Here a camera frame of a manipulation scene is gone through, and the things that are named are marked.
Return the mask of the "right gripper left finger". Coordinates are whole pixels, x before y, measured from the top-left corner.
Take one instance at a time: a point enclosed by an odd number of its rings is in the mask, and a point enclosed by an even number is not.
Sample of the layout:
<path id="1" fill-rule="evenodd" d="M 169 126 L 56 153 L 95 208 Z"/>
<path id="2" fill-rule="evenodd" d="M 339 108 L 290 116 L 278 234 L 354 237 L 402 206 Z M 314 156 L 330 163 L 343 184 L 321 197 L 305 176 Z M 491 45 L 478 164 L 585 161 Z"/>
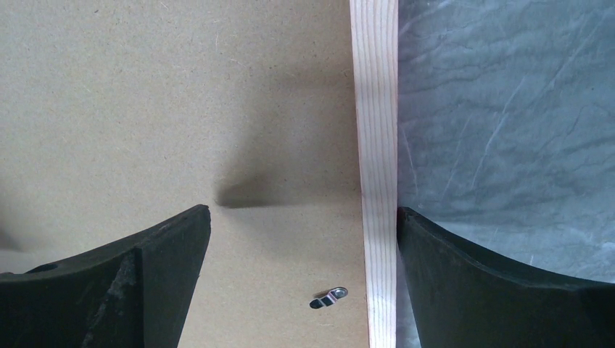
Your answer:
<path id="1" fill-rule="evenodd" d="M 177 347 L 211 234 L 198 204 L 90 251 L 1 274 L 3 347 Z"/>

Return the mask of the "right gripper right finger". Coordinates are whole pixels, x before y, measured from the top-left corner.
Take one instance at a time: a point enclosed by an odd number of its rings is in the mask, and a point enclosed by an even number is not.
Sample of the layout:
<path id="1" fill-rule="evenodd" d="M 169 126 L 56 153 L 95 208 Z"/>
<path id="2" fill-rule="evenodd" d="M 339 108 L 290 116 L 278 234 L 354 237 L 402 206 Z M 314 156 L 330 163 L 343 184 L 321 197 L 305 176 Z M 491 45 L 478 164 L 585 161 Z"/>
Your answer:
<path id="1" fill-rule="evenodd" d="M 614 285 L 550 272 L 408 207 L 397 242 L 423 347 L 612 347 Z"/>

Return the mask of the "brown backing board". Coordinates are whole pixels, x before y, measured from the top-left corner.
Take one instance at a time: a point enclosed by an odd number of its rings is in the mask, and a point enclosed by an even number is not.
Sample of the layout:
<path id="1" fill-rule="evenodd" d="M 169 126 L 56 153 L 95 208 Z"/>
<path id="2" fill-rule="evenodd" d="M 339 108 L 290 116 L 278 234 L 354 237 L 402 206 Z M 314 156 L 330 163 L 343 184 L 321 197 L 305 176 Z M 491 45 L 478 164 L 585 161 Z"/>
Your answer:
<path id="1" fill-rule="evenodd" d="M 2 271 L 206 204 L 182 347 L 367 347 L 360 200 L 347 1 L 1 3 Z"/>

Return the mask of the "wooden picture frame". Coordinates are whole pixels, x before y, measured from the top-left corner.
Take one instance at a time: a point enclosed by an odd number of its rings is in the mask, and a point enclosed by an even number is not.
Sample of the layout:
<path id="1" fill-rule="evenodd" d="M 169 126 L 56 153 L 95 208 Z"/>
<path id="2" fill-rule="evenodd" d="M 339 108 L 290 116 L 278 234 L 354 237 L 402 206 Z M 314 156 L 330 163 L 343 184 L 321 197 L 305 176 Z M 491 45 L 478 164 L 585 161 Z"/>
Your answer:
<path id="1" fill-rule="evenodd" d="M 351 0 L 350 24 L 368 340 L 370 347 L 395 347 L 398 3 Z"/>

